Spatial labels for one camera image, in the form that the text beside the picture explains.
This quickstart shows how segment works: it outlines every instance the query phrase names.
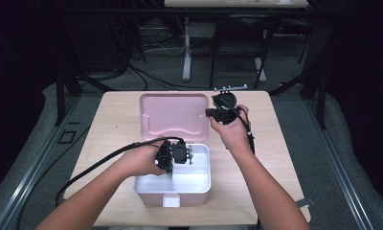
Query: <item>person's right hand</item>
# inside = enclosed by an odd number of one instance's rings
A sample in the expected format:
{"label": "person's right hand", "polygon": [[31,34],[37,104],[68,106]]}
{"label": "person's right hand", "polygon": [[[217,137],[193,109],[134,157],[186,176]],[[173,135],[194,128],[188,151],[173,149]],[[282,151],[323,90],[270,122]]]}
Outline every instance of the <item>person's right hand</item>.
{"label": "person's right hand", "polygon": [[149,146],[128,150],[116,164],[120,164],[120,168],[125,171],[124,175],[164,174],[166,172],[155,165],[156,152],[163,143],[164,141],[157,141]]}
{"label": "person's right hand", "polygon": [[[245,105],[239,105],[239,107],[241,108],[239,116],[245,121],[245,123],[248,123],[248,107],[246,107]],[[221,137],[222,143],[224,143],[225,147],[231,153],[250,149],[247,130],[239,118],[236,118],[233,122],[227,125],[222,125],[218,123],[213,117],[210,117],[209,119],[212,128],[216,132],[218,132],[218,134]]]}

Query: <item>gray carpet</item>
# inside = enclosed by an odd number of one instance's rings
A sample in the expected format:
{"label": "gray carpet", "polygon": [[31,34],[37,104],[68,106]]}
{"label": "gray carpet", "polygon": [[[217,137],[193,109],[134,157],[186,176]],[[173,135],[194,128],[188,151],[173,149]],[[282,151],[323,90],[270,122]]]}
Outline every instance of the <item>gray carpet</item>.
{"label": "gray carpet", "polygon": [[[150,51],[146,53],[146,62],[133,59],[131,64],[153,73],[167,82],[188,86],[175,87],[179,90],[201,90],[207,88],[209,84],[209,44],[207,40],[200,40],[194,44],[190,82],[182,81],[184,53],[173,57],[165,51]],[[268,82],[260,84],[259,90],[272,90],[279,86],[279,82],[288,81],[297,76],[302,68],[301,65],[296,64],[302,48],[301,38],[275,37],[265,65]],[[147,85],[138,75],[129,71],[119,78],[103,81],[106,85],[118,90],[143,90],[145,86],[146,90],[168,90],[150,78],[146,78],[146,82]],[[254,79],[218,78],[214,80],[214,86],[239,86],[247,83],[252,89],[254,82]],[[82,82],[81,85],[85,92],[78,101],[75,101],[77,104],[75,109],[61,128],[61,130],[65,130],[65,136],[60,139],[61,142],[69,141],[69,135],[73,135],[72,133],[76,133],[74,140],[78,140],[80,134],[91,125],[100,102],[100,90],[86,82]],[[327,150],[318,134],[317,126],[311,120],[313,115],[299,96],[300,89],[299,85],[295,86],[282,95],[272,97],[272,102],[304,195],[311,196],[316,200],[316,203],[310,207],[311,227],[312,229],[358,229],[358,224],[331,168]],[[7,178],[0,186],[0,217],[7,209],[7,205],[25,172],[41,154],[43,146],[52,134],[56,121],[55,86],[51,85],[44,91],[44,94],[47,101],[41,118]],[[383,229],[383,199],[373,189],[368,177],[357,164],[351,149],[345,119],[341,114],[339,105],[331,97],[327,97],[326,124],[327,132],[340,154],[343,165],[374,228]],[[34,188],[22,215],[21,229],[33,229],[52,211],[56,192],[69,179],[85,135],[86,133],[52,166],[37,187]],[[69,144],[55,143],[49,151],[50,156],[47,165],[49,166],[69,146]]]}

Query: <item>plastic container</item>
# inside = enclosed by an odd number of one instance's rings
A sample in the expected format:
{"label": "plastic container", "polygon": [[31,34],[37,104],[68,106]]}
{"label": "plastic container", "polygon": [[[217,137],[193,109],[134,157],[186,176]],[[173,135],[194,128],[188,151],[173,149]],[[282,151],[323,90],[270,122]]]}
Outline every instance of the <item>plastic container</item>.
{"label": "plastic container", "polygon": [[145,93],[140,98],[141,131],[145,140],[159,135],[183,138],[191,148],[192,164],[173,163],[173,172],[137,176],[134,190],[145,205],[180,207],[207,202],[211,188],[210,151],[205,109],[209,99],[200,93]]}

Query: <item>dark background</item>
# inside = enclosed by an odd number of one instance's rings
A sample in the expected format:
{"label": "dark background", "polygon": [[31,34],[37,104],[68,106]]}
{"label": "dark background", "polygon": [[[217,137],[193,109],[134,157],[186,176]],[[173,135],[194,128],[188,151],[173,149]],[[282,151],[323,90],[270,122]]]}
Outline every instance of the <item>dark background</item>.
{"label": "dark background", "polygon": [[[0,1],[0,183],[38,120],[45,100],[42,90],[55,82],[60,64],[68,59],[46,17],[33,11],[32,3]],[[73,30],[83,23],[102,36],[85,44],[100,56],[117,53],[103,19],[88,20],[94,19],[71,17],[64,23]],[[341,105],[356,157],[383,195],[383,0],[352,1],[343,23],[327,92]],[[83,54],[83,34],[72,35],[81,64],[115,64],[116,59],[98,63],[91,54]],[[314,49],[317,41],[312,43]]]}

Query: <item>black cable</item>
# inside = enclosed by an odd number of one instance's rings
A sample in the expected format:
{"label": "black cable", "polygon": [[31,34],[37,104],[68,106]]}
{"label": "black cable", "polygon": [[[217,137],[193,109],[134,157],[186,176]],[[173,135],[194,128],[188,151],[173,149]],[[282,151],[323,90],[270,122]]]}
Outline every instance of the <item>black cable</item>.
{"label": "black cable", "polygon": [[255,154],[255,144],[254,144],[254,136],[251,132],[251,128],[249,128],[249,119],[248,119],[248,113],[240,107],[240,109],[245,113],[246,116],[246,122],[242,119],[242,117],[239,115],[238,111],[234,109],[233,106],[231,106],[229,103],[227,103],[225,100],[222,98],[219,98],[222,102],[224,102],[233,112],[237,115],[237,117],[240,119],[240,121],[243,123],[246,129],[246,134],[248,136],[248,142],[249,142],[249,147],[251,148],[251,151],[253,154]]}
{"label": "black cable", "polygon": [[21,219],[22,219],[22,214],[24,213],[24,209],[28,203],[28,200],[29,198],[31,197],[31,195],[33,194],[34,192],[34,189],[36,188],[36,186],[39,184],[39,182],[43,179],[43,177],[46,175],[46,173],[48,173],[48,171],[56,164],[56,162],[58,160],[60,160],[60,158],[62,158],[62,156],[64,156],[77,142],[78,140],[80,140],[80,138],[90,129],[90,126],[85,129],[81,135],[79,136],[79,138],[73,142],[67,149],[66,151],[64,151],[56,160],[54,160],[54,162],[52,162],[52,164],[46,169],[46,171],[36,180],[36,182],[34,183],[33,187],[31,188],[31,190],[29,191],[27,197],[25,198],[24,200],[24,203],[22,204],[22,207],[21,207],[21,210],[19,211],[19,214],[18,214],[18,219],[17,219],[17,223],[16,223],[16,227],[17,229],[20,229],[20,225],[21,225]]}
{"label": "black cable", "polygon": [[146,88],[147,88],[146,79],[140,73],[138,73],[137,71],[132,70],[132,72],[134,72],[136,75],[138,75],[144,81],[144,89],[142,91],[145,91]]}
{"label": "black cable", "polygon": [[262,224],[260,223],[260,219],[258,218],[257,219],[257,225],[255,226],[255,230],[260,230],[261,226],[262,226]]}
{"label": "black cable", "polygon": [[108,92],[108,91],[118,91],[118,90],[115,90],[115,89],[112,89],[100,82],[98,82],[97,80],[94,80],[92,79],[90,76],[84,74],[84,73],[81,73],[81,71],[78,71],[78,70],[75,70],[75,69],[69,69],[73,74],[76,75],[76,77],[84,80],[84,81],[87,81],[89,82],[90,84],[92,84],[93,86],[99,88],[100,90],[102,90],[103,92]]}
{"label": "black cable", "polygon": [[176,41],[176,43],[177,43],[177,41],[179,41],[178,43],[179,44],[184,44],[184,42],[182,42],[180,39],[178,39],[176,36],[167,36],[167,37],[165,37],[165,38],[163,38],[163,39],[161,39],[161,40],[156,40],[156,41],[149,41],[149,37],[150,36],[157,36],[157,35],[149,35],[148,37],[147,37],[147,42],[146,42],[146,44],[143,44],[144,46],[146,46],[146,47],[150,47],[150,46],[161,46],[161,45],[164,45],[164,44],[166,44],[166,45],[169,45],[169,44],[171,44],[171,43],[173,43],[173,42],[175,42]]}
{"label": "black cable", "polygon": [[162,78],[160,78],[160,77],[158,77],[158,76],[156,76],[156,75],[153,75],[153,74],[151,74],[151,73],[149,73],[149,72],[147,72],[147,71],[145,71],[145,70],[142,70],[142,69],[139,69],[139,68],[137,68],[137,67],[135,67],[135,66],[133,66],[133,65],[131,65],[131,64],[128,64],[128,68],[130,68],[132,71],[138,71],[138,72],[140,72],[140,73],[142,73],[142,74],[144,74],[146,77],[148,77],[148,78],[150,78],[150,79],[152,79],[153,81],[155,81],[157,84],[159,84],[159,85],[161,85],[162,87],[165,87],[165,88],[167,88],[167,89],[171,89],[171,90],[179,90],[179,89],[177,89],[177,88],[175,88],[175,87],[182,87],[182,88],[192,88],[192,89],[210,89],[210,88],[208,88],[208,87],[199,87],[199,86],[192,86],[192,85],[188,85],[188,86],[186,86],[186,85],[180,85],[180,84],[174,84],[174,83],[169,83],[169,82],[167,82],[167,81],[165,81],[165,80],[163,80]]}
{"label": "black cable", "polygon": [[185,143],[185,141],[180,138],[180,137],[173,137],[173,136],[170,136],[170,137],[158,137],[156,139],[153,139],[153,140],[150,140],[150,141],[145,141],[145,142],[136,142],[136,143],[132,143],[128,146],[125,146],[125,147],[122,147],[120,149],[117,149],[113,152],[111,152],[110,154],[108,154],[107,156],[105,156],[102,160],[96,162],[96,164],[92,165],[90,168],[88,168],[87,170],[81,172],[80,174],[76,175],[74,178],[70,179],[60,190],[59,192],[57,192],[57,195],[55,197],[55,207],[58,206],[58,200],[59,200],[59,197],[60,195],[67,189],[69,188],[73,183],[75,183],[76,181],[78,181],[79,179],[81,179],[82,177],[84,177],[85,175],[89,174],[91,171],[93,171],[94,169],[96,169],[98,166],[104,164],[105,162],[107,162],[108,160],[110,160],[111,158],[117,156],[118,154],[124,152],[124,151],[127,151],[127,150],[133,150],[133,149],[136,149],[136,148],[139,148],[139,147],[142,147],[142,146],[148,146],[148,145],[151,145],[152,143],[154,142],[157,142],[157,141],[164,141],[164,140],[178,140],[180,143]]}
{"label": "black cable", "polygon": [[121,76],[122,74],[124,74],[125,70],[126,70],[126,68],[120,68],[120,69],[114,71],[114,73],[112,73],[111,75],[102,76],[102,77],[92,77],[92,79],[97,80],[97,81],[113,80],[113,79],[116,79],[117,77]]}

